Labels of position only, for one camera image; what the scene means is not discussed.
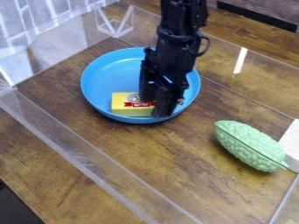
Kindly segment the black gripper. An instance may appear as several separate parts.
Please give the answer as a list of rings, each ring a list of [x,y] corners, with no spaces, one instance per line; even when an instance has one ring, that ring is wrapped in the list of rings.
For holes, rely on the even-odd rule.
[[[186,78],[201,52],[201,28],[207,25],[207,0],[161,0],[162,20],[155,49],[145,49],[139,77],[142,102],[155,100],[153,116],[171,116],[190,84]]]

